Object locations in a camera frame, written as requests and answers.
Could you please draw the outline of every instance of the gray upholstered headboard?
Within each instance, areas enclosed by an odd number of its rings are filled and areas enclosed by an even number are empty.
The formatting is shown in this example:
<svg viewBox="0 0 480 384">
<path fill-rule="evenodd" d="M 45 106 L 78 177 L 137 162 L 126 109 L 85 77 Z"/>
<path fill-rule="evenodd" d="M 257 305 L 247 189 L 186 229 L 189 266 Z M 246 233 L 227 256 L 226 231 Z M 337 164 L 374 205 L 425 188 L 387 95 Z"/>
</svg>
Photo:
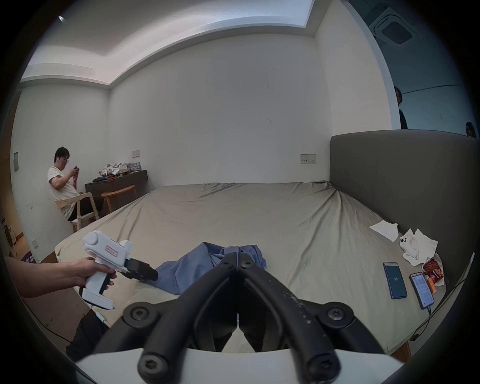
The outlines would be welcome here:
<svg viewBox="0 0 480 384">
<path fill-rule="evenodd" d="M 330 142 L 330 182 L 405 233 L 438 240 L 447 291 L 479 233 L 480 140 L 439 131 L 347 133 Z"/>
</svg>

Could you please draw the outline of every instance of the white t-shirt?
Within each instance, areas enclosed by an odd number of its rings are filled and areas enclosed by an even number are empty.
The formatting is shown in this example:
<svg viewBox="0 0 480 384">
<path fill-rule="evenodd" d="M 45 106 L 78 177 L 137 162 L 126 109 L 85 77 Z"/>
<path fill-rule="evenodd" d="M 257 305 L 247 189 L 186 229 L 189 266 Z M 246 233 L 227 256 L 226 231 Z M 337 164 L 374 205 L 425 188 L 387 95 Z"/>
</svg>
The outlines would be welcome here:
<svg viewBox="0 0 480 384">
<path fill-rule="evenodd" d="M 50 180 L 52 180 L 54 177 L 57 177 L 58 175 L 60 175 L 61 177 L 65 176 L 63 172 L 57 167 L 50 167 L 48 169 L 48 186 L 50 187 L 50 193 L 53 195 L 53 197 L 55 197 L 55 201 L 70 199 L 71 197 L 78 196 L 79 193 L 73 186 L 73 178 L 70 178 L 70 180 L 68 180 L 68 182 L 59 190 L 53 188 L 53 186 L 50 184 Z M 66 219 L 70 217 L 74 207 L 75 203 L 72 203 L 61 209 L 61 212 Z"/>
</svg>

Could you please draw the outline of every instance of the wall outlet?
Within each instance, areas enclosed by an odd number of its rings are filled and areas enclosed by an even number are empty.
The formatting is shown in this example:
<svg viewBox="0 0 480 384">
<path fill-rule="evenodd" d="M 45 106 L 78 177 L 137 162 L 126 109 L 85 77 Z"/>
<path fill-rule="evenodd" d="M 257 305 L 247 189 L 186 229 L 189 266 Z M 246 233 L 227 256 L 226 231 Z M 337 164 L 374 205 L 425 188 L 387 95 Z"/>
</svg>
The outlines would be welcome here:
<svg viewBox="0 0 480 384">
<path fill-rule="evenodd" d="M 300 164 L 315 164 L 317 162 L 316 154 L 300 155 Z"/>
</svg>

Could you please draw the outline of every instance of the bed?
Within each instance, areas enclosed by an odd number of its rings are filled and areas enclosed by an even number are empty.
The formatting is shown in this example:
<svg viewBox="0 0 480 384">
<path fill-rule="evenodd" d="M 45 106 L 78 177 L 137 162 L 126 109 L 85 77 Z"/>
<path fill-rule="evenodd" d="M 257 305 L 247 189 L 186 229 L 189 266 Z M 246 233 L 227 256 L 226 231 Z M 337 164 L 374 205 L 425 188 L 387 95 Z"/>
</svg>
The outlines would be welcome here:
<svg viewBox="0 0 480 384">
<path fill-rule="evenodd" d="M 99 229 L 132 242 L 132 257 L 157 267 L 177 260 L 202 241 L 258 245 L 266 270 L 299 298 L 341 301 L 373 332 L 384 350 L 396 350 L 428 317 L 408 276 L 420 271 L 391 242 L 369 229 L 381 218 L 327 182 L 203 184 L 163 187 L 71 235 L 55 249 L 62 262 L 84 257 L 83 236 Z M 408 297 L 392 300 L 383 262 L 398 262 Z M 100 311 L 109 325 L 136 301 L 157 303 L 175 296 L 119 276 L 106 296 L 116 309 Z M 435 294 L 440 301 L 443 292 Z M 247 351 L 246 341 L 225 351 Z"/>
<path fill-rule="evenodd" d="M 338 135 L 330 143 L 330 182 L 162 187 L 69 236 L 55 252 L 62 262 L 84 257 L 83 236 L 94 229 L 117 241 L 129 239 L 132 257 L 152 267 L 179 259 L 202 241 L 258 245 L 267 271 L 295 295 L 348 304 L 391 353 L 428 318 L 408 280 L 420 266 L 403 259 L 398 238 L 391 242 L 369 226 L 386 219 L 402 233 L 420 228 L 439 241 L 446 285 L 434 294 L 434 310 L 474 250 L 479 160 L 477 140 L 448 132 Z M 385 261 L 399 264 L 407 298 L 390 298 Z M 93 309 L 107 325 L 133 302 L 175 298 L 123 276 L 105 295 L 116 309 Z M 248 351 L 236 330 L 224 352 Z"/>
</svg>

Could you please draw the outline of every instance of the phone screen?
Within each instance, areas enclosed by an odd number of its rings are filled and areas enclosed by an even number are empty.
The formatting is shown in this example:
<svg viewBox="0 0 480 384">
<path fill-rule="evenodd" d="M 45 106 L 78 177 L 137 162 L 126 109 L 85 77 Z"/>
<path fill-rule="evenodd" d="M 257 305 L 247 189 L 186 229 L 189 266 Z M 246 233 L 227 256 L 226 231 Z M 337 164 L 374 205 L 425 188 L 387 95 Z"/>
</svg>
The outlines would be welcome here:
<svg viewBox="0 0 480 384">
<path fill-rule="evenodd" d="M 384 263 L 384 269 L 387 275 L 388 287 L 390 288 L 390 297 L 393 299 L 407 297 L 407 289 L 405 288 L 398 263 Z"/>
<path fill-rule="evenodd" d="M 432 305 L 433 296 L 430 292 L 430 288 L 428 288 L 428 284 L 425 281 L 425 278 L 423 277 L 423 273 L 420 272 L 410 275 L 410 279 L 412 280 L 413 287 L 417 292 L 421 308 L 425 309 L 429 305 Z"/>
</svg>

